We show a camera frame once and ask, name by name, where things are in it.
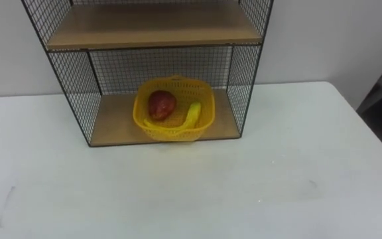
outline table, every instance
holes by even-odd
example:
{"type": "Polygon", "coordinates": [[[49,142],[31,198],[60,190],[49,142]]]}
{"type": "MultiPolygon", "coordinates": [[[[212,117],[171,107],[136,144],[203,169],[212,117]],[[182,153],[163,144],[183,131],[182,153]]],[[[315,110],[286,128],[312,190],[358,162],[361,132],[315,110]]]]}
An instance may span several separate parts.
{"type": "Polygon", "coordinates": [[[0,238],[382,238],[382,144],[326,82],[255,86],[241,139],[123,147],[0,98],[0,238]]]}

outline wire mesh panel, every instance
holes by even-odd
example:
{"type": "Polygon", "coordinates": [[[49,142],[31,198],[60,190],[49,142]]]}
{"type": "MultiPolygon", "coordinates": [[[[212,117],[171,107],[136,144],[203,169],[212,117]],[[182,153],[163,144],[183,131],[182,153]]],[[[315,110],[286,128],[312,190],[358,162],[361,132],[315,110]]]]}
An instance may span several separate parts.
{"type": "Polygon", "coordinates": [[[36,33],[46,44],[70,10],[69,0],[22,0],[36,33]]]}
{"type": "Polygon", "coordinates": [[[240,134],[243,133],[260,51],[261,46],[235,46],[232,54],[227,94],[240,134]]]}
{"type": "Polygon", "coordinates": [[[91,52],[103,94],[135,93],[147,80],[179,74],[226,88],[230,46],[150,48],[91,52]]]}
{"type": "Polygon", "coordinates": [[[273,0],[241,0],[240,6],[259,34],[264,37],[273,0]]]}
{"type": "Polygon", "coordinates": [[[49,53],[60,85],[88,143],[101,95],[86,52],[49,53]]]}

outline yellow banana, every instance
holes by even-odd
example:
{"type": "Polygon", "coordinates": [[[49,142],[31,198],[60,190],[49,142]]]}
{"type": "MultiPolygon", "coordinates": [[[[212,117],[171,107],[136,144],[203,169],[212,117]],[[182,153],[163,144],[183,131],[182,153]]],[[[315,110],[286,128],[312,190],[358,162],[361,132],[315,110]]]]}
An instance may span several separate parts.
{"type": "Polygon", "coordinates": [[[147,119],[144,119],[144,124],[147,127],[151,127],[153,129],[174,130],[174,131],[180,131],[180,130],[184,130],[184,129],[193,129],[194,127],[196,127],[196,123],[198,121],[198,118],[200,117],[201,111],[202,111],[202,105],[200,102],[192,103],[190,105],[190,108],[188,109],[188,113],[186,115],[186,119],[185,119],[184,123],[178,127],[157,126],[157,125],[151,123],[147,119]]]}

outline yellow basket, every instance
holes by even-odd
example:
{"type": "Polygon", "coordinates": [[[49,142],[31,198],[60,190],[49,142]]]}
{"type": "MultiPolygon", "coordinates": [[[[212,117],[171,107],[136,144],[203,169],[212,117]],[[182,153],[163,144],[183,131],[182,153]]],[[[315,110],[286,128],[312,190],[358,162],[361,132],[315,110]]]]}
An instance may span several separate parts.
{"type": "Polygon", "coordinates": [[[133,104],[133,120],[152,139],[159,141],[195,141],[215,119],[215,100],[209,84],[201,80],[189,79],[183,76],[155,78],[145,82],[139,89],[133,104]],[[151,93],[156,90],[166,90],[176,98],[176,108],[164,121],[151,121],[148,101],[151,93]],[[178,127],[184,123],[188,108],[193,102],[200,102],[202,111],[194,129],[180,131],[168,129],[153,129],[143,122],[148,119],[151,123],[162,127],[178,127]]]}

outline white wall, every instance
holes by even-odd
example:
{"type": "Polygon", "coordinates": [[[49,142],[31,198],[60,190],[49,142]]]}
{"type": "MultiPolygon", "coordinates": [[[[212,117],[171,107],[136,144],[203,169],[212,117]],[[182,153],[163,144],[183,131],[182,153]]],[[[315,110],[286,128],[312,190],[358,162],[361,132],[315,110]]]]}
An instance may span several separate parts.
{"type": "Polygon", "coordinates": [[[258,82],[327,80],[357,107],[382,73],[382,0],[274,0],[258,82]]]}
{"type": "MultiPolygon", "coordinates": [[[[258,83],[328,80],[356,107],[381,73],[382,1],[275,1],[258,83]]],[[[20,0],[0,0],[0,96],[60,91],[20,0]]]]}
{"type": "Polygon", "coordinates": [[[20,0],[0,0],[0,96],[61,89],[20,0]]]}

